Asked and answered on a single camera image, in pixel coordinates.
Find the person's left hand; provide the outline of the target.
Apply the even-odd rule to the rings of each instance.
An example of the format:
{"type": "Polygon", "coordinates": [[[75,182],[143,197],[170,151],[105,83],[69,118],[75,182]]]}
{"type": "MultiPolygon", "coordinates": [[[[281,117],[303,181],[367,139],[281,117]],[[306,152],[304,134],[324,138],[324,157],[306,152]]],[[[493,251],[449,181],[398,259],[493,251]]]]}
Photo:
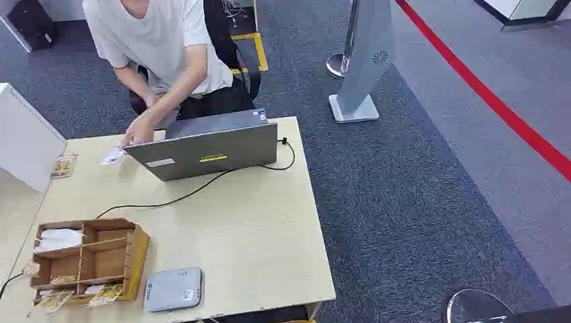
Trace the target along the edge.
{"type": "Polygon", "coordinates": [[[119,147],[153,141],[156,120],[150,113],[139,115],[126,130],[119,147]]]}

